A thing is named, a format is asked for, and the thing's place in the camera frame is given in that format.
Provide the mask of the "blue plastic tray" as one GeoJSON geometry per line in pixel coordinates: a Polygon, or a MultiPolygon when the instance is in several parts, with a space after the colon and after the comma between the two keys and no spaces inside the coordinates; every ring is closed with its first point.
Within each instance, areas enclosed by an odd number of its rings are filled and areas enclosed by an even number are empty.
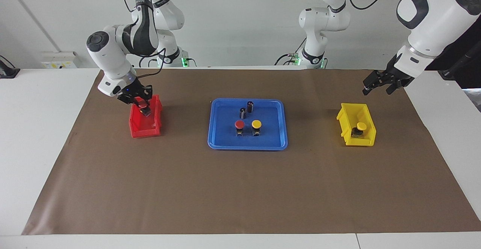
{"type": "Polygon", "coordinates": [[[216,150],[284,150],[287,148],[287,127],[283,103],[253,98],[213,100],[207,143],[216,150]],[[254,110],[242,119],[244,134],[236,136],[235,122],[240,119],[239,110],[246,108],[248,101],[254,102],[254,110]],[[251,122],[255,119],[262,123],[260,136],[253,136],[251,132],[251,122]]]}

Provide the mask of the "red plastic bin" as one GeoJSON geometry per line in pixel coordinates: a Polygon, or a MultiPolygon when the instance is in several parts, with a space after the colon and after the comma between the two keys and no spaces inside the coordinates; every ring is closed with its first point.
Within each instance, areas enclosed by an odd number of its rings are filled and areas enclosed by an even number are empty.
{"type": "Polygon", "coordinates": [[[139,107],[134,104],[131,105],[129,126],[133,138],[161,135],[163,106],[158,94],[154,94],[150,100],[150,109],[151,114],[146,117],[140,112],[139,107]]]}

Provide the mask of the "yellow plastic bin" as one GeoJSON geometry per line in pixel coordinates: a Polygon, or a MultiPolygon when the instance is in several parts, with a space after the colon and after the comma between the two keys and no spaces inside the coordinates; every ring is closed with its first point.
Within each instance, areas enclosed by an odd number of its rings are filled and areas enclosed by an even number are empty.
{"type": "Polygon", "coordinates": [[[341,109],[336,119],[340,124],[341,137],[347,146],[374,146],[377,129],[367,104],[341,103],[341,109]],[[353,138],[351,129],[358,122],[364,122],[367,125],[367,129],[362,137],[353,138]]]}

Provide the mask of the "black stand pole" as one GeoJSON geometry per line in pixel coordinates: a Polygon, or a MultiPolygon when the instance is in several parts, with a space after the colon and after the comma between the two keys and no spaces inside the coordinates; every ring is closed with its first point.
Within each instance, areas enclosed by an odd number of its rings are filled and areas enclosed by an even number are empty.
{"type": "Polygon", "coordinates": [[[474,44],[469,51],[467,51],[453,66],[448,69],[438,70],[438,74],[445,81],[455,81],[455,74],[462,69],[464,66],[468,65],[472,61],[481,57],[481,39],[479,39],[476,44],[474,44]]]}

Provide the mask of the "black backdrop panel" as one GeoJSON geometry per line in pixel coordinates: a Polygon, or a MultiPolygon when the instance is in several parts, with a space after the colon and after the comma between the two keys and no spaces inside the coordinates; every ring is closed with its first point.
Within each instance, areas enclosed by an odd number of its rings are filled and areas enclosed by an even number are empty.
{"type": "MultiPolygon", "coordinates": [[[[481,42],[481,29],[472,29],[450,44],[440,57],[436,58],[426,71],[445,71],[460,61],[478,42],[481,42]]],[[[447,80],[455,81],[462,89],[481,88],[481,50],[455,70],[447,80]]]]}

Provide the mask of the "black device at table edge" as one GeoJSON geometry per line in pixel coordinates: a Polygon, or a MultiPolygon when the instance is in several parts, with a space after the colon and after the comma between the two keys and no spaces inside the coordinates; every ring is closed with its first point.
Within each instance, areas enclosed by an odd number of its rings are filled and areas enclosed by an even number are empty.
{"type": "Polygon", "coordinates": [[[0,54],[0,78],[15,78],[21,69],[0,54]]]}

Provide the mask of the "brown table mat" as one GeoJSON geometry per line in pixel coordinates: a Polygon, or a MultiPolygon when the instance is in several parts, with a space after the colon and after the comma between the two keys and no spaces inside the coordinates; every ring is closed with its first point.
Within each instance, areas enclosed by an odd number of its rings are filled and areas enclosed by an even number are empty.
{"type": "Polygon", "coordinates": [[[161,136],[133,139],[130,108],[97,76],[23,230],[51,234],[481,231],[406,92],[361,92],[366,70],[168,69],[142,80],[161,136]],[[219,97],[280,100],[287,148],[208,146],[219,97]],[[341,103],[367,104],[374,146],[347,146],[341,103]]]}

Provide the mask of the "white wall socket panel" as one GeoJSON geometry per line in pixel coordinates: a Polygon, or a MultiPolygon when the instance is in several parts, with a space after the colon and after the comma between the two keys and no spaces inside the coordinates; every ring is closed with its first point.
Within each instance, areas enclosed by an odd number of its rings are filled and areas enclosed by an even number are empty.
{"type": "Polygon", "coordinates": [[[45,69],[77,69],[79,59],[73,51],[41,52],[41,65],[45,69]]]}

